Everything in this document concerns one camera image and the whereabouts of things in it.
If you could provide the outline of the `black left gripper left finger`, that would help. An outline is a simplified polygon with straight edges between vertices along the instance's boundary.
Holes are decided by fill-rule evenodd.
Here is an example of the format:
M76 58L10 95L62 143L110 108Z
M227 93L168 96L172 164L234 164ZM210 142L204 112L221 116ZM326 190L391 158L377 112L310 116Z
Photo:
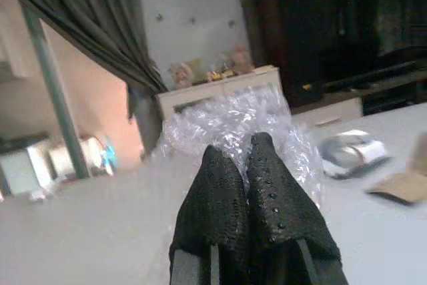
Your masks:
M169 269L173 270L177 250L203 257L211 246L218 246L223 283L248 284L248 242L241 174L231 158L209 145L177 214Z

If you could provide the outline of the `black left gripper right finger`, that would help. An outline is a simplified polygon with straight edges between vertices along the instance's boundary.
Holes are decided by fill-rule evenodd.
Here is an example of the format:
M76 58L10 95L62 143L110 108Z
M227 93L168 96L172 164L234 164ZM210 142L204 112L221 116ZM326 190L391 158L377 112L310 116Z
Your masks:
M251 138L247 177L253 284L347 284L340 250L318 207L268 133Z

